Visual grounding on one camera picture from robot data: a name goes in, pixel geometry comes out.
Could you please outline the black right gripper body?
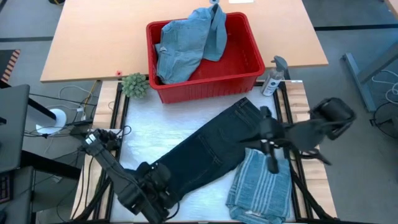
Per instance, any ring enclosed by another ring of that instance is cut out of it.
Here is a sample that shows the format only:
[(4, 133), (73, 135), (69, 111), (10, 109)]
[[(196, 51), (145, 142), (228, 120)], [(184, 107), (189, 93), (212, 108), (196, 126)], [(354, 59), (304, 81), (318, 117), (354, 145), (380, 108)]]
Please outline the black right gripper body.
[(260, 143), (245, 144), (245, 146), (253, 149), (263, 149), (264, 141), (272, 141), (275, 148), (282, 147), (285, 138), (285, 131), (282, 123), (272, 117), (272, 113), (267, 106), (261, 106), (260, 112), (261, 120), (252, 136), (259, 134), (264, 139)]

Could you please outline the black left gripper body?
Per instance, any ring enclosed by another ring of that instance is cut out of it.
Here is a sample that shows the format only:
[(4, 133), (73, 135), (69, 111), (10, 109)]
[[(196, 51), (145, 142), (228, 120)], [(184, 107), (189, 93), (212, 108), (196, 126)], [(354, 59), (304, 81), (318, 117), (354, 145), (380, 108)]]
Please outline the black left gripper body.
[(153, 169), (148, 179), (144, 179), (148, 199), (151, 205), (160, 212), (166, 212), (174, 205), (180, 206), (177, 197), (169, 191), (169, 181), (160, 179), (157, 169)]

